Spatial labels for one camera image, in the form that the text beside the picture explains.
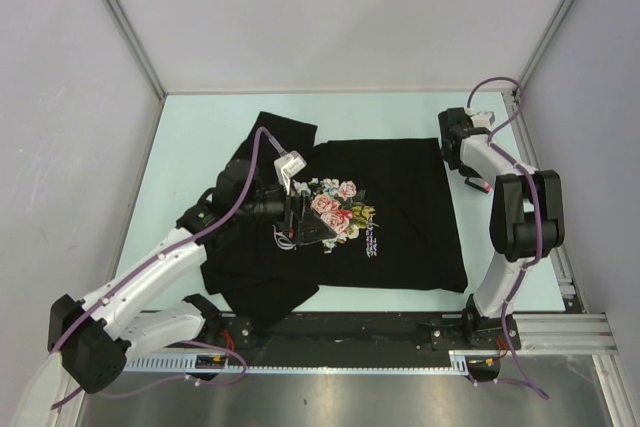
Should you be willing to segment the black floral print t-shirt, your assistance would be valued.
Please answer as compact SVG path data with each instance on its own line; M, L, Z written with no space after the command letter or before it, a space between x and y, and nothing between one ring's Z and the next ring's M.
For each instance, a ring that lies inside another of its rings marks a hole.
M273 143L299 152L305 168L295 190L309 195L331 238L280 248L271 222L249 222L211 253L201 275L210 294L267 327L323 286L465 291L468 279L452 196L434 138L317 143L316 127L261 112L235 158L258 160L265 184L276 180Z

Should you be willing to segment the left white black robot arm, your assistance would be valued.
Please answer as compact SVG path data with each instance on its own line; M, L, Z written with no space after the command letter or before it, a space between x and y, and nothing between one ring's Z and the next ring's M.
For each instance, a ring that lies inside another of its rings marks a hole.
M142 260L79 300L69 295L50 309L48 350L61 357L64 371L79 390L107 388L126 364L175 343L207 347L221 334L221 313L204 296L192 294L176 306L145 315L143 309L184 274L201 267L215 251L251 221L275 226L291 245L322 221L311 207L308 189L293 181L307 163L296 151L273 163L276 181L263 182L255 159L233 160L213 187Z

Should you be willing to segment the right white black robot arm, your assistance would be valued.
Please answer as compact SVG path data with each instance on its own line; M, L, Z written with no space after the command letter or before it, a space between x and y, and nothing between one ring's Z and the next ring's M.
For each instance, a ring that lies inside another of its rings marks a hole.
M494 255L462 311L463 342L490 349L509 341L513 304L533 267L565 238L561 179L517 160L494 141L491 112L450 108L438 114L443 160L465 179L493 189L489 234Z

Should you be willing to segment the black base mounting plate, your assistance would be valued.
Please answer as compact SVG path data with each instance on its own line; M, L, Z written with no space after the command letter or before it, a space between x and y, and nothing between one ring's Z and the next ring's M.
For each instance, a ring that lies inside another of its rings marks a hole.
M521 348L516 320L476 318L444 312L292 313L273 325L248 317L224 315L220 330L235 347L252 348L268 340L319 342L378 341L427 344L434 350L507 350Z

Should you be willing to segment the right aluminium side rail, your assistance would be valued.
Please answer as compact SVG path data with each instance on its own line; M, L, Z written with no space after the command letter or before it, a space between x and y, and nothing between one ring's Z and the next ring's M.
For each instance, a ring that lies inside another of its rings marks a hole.
M525 164L535 168L532 177L539 197L543 252L554 268L565 309L570 312L581 312L579 288L564 246L566 228L560 175L552 169L543 168L523 113L512 120L509 126L514 132L520 158Z

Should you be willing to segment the aluminium front rail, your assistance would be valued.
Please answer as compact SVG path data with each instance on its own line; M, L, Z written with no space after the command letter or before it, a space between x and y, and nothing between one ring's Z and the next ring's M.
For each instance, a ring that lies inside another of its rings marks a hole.
M601 354L616 353L617 347L608 320L603 314L515 314L513 318L520 332L523 354ZM311 340L268 340L250 348L243 344L240 351L258 351L267 348L291 347L295 350L331 349L337 351L364 350L379 353L384 350L404 352L459 352L483 355L499 350L434 350L427 344L410 341L346 341L319 342Z

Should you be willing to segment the right aluminium corner post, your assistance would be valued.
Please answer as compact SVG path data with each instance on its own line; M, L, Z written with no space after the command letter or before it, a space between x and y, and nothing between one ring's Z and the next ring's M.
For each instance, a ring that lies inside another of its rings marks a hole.
M525 63L525 66L519 76L519 82L523 87L528 85L538 70L577 1L578 0L559 0L549 22L544 28L540 39L536 43L532 54L529 56L529 59Z

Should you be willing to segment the aluminium corner post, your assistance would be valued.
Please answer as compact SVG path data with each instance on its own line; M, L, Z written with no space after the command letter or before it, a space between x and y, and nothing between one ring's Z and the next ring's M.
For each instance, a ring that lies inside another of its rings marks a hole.
M578 0L559 0L549 22L544 28L540 39L536 43L532 54L529 56L529 59L525 63L525 66L519 76L519 82L523 87L528 85L538 70L577 1Z
M134 62L139 68L141 74L147 84L153 91L155 97L163 102L167 96L167 92L162 85L156 69L152 65L150 57L141 41L136 29L131 22L121 0L102 0L107 12L112 18L116 29L121 35L126 47L128 48Z

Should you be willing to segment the left aluminium corner post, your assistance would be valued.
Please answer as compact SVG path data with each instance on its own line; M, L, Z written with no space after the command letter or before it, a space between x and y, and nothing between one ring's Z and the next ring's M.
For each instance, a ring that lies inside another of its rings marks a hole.
M150 57L141 41L136 29L131 22L121 0L102 0L107 12L112 18L116 29L121 35L126 47L128 48L134 62L139 68L141 74L147 84L153 91L155 97L163 102L167 96L167 92L162 85L156 69L152 65Z

